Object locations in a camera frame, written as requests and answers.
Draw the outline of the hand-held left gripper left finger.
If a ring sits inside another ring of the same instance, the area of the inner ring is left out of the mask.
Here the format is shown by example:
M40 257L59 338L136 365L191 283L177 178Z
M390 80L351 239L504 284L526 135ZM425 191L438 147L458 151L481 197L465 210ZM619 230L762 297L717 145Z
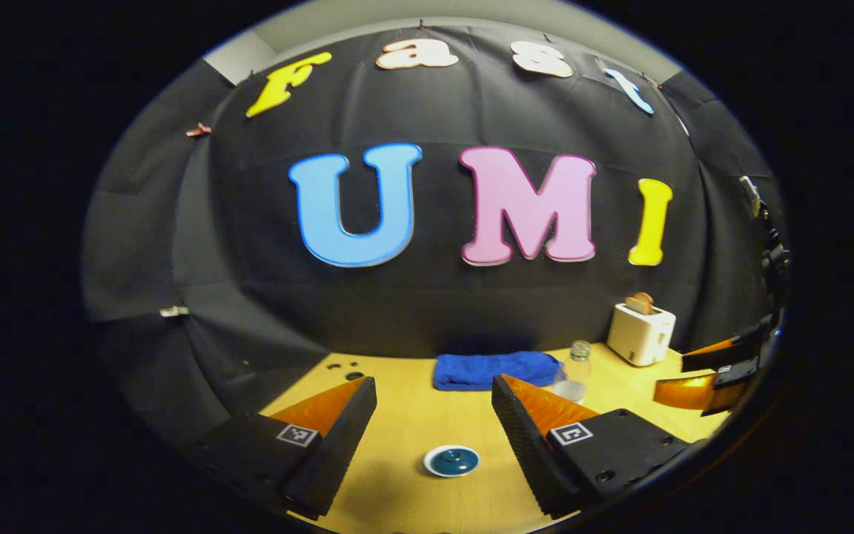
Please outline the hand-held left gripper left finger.
M197 466L268 510L328 514L377 408L360 376L273 415L228 419L197 440Z

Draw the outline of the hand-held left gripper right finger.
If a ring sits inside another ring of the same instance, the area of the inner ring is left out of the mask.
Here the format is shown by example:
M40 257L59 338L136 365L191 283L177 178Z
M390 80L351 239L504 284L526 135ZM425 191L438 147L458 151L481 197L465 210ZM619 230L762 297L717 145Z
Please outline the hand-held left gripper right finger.
M633 410L593 412L503 373L491 403L537 504L555 519L626 494L690 446Z

